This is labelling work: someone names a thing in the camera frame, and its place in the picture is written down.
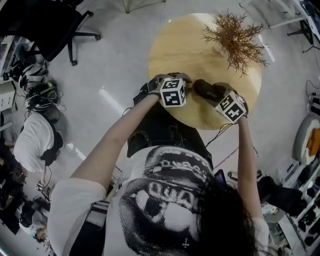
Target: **round wooden table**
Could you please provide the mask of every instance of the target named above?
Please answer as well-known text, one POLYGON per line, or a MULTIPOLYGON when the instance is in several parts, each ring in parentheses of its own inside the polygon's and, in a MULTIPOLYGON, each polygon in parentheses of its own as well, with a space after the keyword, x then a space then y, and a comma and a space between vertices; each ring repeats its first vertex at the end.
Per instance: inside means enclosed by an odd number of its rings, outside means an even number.
MULTIPOLYGON (((210 84, 230 84, 248 104, 249 110, 255 105, 261 87, 261 67, 251 62, 248 76, 228 69, 228 55, 215 42, 205 43, 202 39, 204 24, 214 28, 213 16, 194 13, 181 16, 162 28, 149 54, 148 72, 153 78, 158 74, 184 72, 192 81, 204 79, 210 84)), ((165 108, 180 122, 197 129, 217 130, 228 120, 221 116, 194 90, 186 97, 183 107, 165 108)))

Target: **white graphic t-shirt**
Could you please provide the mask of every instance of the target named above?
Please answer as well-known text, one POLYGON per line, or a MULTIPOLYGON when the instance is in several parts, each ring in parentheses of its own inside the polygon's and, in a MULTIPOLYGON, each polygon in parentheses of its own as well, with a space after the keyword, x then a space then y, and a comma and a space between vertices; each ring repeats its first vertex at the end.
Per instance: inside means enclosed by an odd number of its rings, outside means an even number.
MULTIPOLYGON (((174 146, 145 148, 131 158, 128 179, 106 214, 104 255, 193 255, 200 195, 213 177, 209 163, 174 146)), ((105 197, 105 189, 92 181, 69 178, 56 184, 48 238, 58 256, 69 255, 91 204, 105 197)), ((257 218, 253 223, 256 240, 267 246, 267 223, 257 218)))

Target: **black office chair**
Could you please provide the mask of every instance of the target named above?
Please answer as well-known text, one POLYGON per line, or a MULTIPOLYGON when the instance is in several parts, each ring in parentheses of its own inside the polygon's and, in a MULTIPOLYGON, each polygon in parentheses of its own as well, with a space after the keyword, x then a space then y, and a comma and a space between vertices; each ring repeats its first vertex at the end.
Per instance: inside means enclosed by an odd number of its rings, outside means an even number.
POLYGON ((73 37, 94 37, 96 33, 76 32, 86 16, 94 13, 87 11, 81 15, 65 2, 53 0, 8 0, 0 11, 0 36, 15 35, 35 42, 45 60, 52 61, 68 45, 69 59, 73 66, 73 37))

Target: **long dark hair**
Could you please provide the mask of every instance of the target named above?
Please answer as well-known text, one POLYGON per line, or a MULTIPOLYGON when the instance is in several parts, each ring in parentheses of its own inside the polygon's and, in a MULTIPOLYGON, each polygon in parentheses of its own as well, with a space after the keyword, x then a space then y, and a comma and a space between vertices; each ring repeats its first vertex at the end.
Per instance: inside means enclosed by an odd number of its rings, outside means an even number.
POLYGON ((233 187, 222 188, 210 178, 199 201, 199 212, 199 249, 203 255, 257 254, 252 218, 233 187))

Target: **white cabinet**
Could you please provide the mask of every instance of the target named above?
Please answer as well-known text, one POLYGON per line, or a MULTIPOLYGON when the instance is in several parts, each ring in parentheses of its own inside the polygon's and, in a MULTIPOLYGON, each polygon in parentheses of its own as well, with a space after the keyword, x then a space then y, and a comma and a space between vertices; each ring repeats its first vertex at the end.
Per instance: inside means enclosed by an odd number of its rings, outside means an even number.
POLYGON ((15 92, 12 82, 0 83, 0 112, 12 107, 15 92))

